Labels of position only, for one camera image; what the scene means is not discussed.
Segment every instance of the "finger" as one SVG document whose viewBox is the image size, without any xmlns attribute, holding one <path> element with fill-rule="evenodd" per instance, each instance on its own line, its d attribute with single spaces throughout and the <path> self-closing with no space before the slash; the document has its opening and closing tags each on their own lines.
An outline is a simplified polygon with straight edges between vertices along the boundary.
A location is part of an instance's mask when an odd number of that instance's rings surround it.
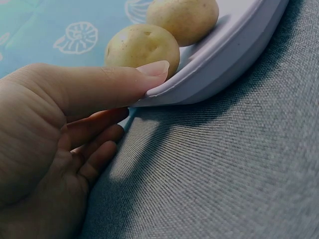
<svg viewBox="0 0 319 239">
<path fill-rule="evenodd" d="M 107 141 L 118 142 L 124 135 L 124 129 L 115 124 L 105 131 L 103 131 L 99 136 L 96 137 L 91 143 L 83 145 L 72 151 L 73 163 L 70 166 L 72 172 L 77 172 L 79 168 L 87 161 L 90 156 L 101 147 L 101 145 Z"/>
<path fill-rule="evenodd" d="M 86 114 L 86 115 L 81 115 L 81 116 L 68 116 L 66 117 L 66 122 L 67 123 L 72 123 L 81 119 L 85 119 L 91 116 L 91 114 Z"/>
<path fill-rule="evenodd" d="M 94 114 L 88 118 L 68 124 L 71 149 L 86 144 L 105 128 L 121 122 L 128 115 L 129 110 L 127 108 L 120 108 Z"/>
<path fill-rule="evenodd" d="M 33 65 L 46 72 L 46 80 L 36 83 L 57 103 L 66 116 L 86 115 L 129 106 L 147 90 L 161 85 L 169 63 L 159 61 L 138 69 L 130 67 L 58 67 Z"/>
<path fill-rule="evenodd" d="M 83 188 L 92 188 L 101 172 L 116 153 L 116 144 L 112 141 L 105 142 L 96 150 L 78 171 L 78 177 Z"/>
</svg>

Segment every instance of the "light blue fabric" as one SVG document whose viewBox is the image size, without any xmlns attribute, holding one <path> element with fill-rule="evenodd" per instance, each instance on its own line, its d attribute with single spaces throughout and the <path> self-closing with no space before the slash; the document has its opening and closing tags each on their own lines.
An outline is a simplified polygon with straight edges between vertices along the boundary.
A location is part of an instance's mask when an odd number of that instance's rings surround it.
<svg viewBox="0 0 319 239">
<path fill-rule="evenodd" d="M 0 78 L 30 63 L 102 66 L 109 40 L 151 0 L 0 0 Z"/>
</svg>

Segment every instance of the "woven fabric texture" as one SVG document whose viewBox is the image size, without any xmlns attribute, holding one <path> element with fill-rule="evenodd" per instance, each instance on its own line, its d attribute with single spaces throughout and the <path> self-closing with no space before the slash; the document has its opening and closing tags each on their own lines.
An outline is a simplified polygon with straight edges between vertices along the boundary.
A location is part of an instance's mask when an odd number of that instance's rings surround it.
<svg viewBox="0 0 319 239">
<path fill-rule="evenodd" d="M 94 187 L 81 239 L 319 238 L 319 1 L 200 104 L 142 109 Z"/>
</svg>

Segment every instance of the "shell pattern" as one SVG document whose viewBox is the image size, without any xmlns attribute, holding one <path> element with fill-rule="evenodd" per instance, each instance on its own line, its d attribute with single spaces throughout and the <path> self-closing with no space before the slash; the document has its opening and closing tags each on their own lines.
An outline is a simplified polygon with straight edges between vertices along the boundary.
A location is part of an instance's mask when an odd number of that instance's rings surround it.
<svg viewBox="0 0 319 239">
<path fill-rule="evenodd" d="M 98 29 L 86 21 L 70 24 L 65 35 L 57 39 L 53 48 L 64 54 L 83 54 L 93 49 L 98 42 Z"/>
<path fill-rule="evenodd" d="M 146 12 L 152 0 L 127 0 L 125 2 L 126 16 L 134 24 L 145 23 Z"/>
<path fill-rule="evenodd" d="M 9 32 L 7 32 L 4 35 L 0 36 L 0 45 L 5 44 L 6 41 L 8 41 L 9 37 L 10 37 L 10 33 Z M 2 54 L 0 52 L 0 61 L 2 61 L 2 59 L 3 59 L 3 56 L 2 56 Z"/>
</svg>

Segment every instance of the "potato skin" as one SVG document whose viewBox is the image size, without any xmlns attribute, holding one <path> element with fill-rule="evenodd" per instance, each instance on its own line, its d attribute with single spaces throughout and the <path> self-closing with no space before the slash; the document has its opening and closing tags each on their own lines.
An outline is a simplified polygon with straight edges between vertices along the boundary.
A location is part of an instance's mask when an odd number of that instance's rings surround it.
<svg viewBox="0 0 319 239">
<path fill-rule="evenodd" d="M 118 32 L 105 49 L 106 66 L 140 67 L 166 60 L 170 63 L 168 79 L 179 65 L 179 45 L 167 30 L 149 24 L 135 24 Z"/>
<path fill-rule="evenodd" d="M 147 24 L 166 29 L 180 46 L 189 46 L 205 37 L 218 17 L 216 0 L 154 0 L 147 11 Z"/>
</svg>

